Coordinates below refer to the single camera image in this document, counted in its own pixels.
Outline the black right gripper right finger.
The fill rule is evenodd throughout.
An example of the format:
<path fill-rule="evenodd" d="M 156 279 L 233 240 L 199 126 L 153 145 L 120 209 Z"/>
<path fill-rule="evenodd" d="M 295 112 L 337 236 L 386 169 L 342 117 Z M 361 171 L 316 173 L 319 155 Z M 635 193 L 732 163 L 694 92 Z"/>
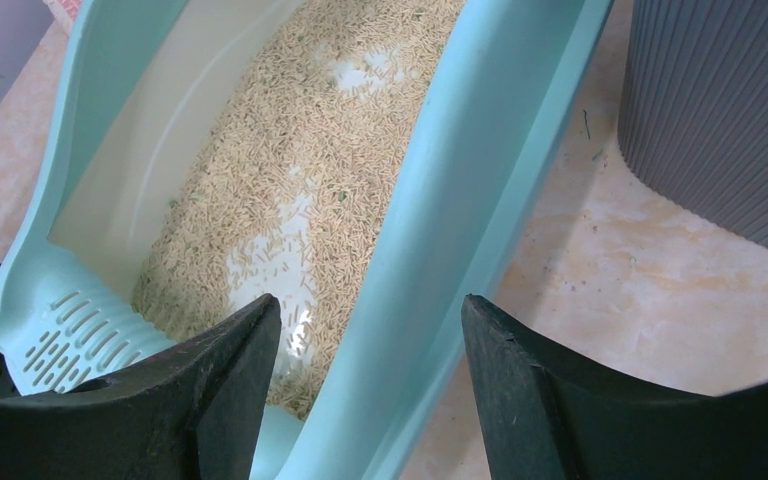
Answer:
<path fill-rule="evenodd" d="M 604 366 L 478 295 L 462 328 L 495 479 L 768 479 L 768 381 L 720 396 Z"/>

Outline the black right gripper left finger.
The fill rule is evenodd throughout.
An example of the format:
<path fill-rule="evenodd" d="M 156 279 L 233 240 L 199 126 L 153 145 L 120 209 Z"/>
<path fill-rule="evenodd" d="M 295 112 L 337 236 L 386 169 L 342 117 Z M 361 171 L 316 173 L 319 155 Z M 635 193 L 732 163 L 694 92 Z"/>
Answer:
<path fill-rule="evenodd" d="M 0 399 L 0 479 L 245 479 L 281 330 L 265 294 L 70 392 Z"/>

